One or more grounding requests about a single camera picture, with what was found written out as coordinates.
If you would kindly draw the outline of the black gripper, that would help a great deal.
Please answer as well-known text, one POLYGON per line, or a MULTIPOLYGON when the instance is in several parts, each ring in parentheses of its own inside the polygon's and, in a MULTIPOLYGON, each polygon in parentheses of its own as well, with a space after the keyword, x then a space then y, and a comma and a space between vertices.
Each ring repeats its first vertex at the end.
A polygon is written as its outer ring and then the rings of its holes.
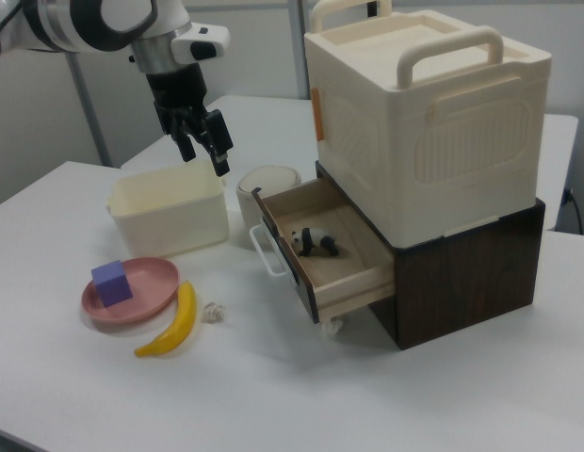
POLYGON ((200 64, 170 73, 147 74, 146 78, 162 130, 171 135, 183 161, 196 157, 189 135, 199 134, 197 140, 207 151, 217 176, 228 173, 228 152, 234 144, 221 112, 205 110, 207 88, 200 64))

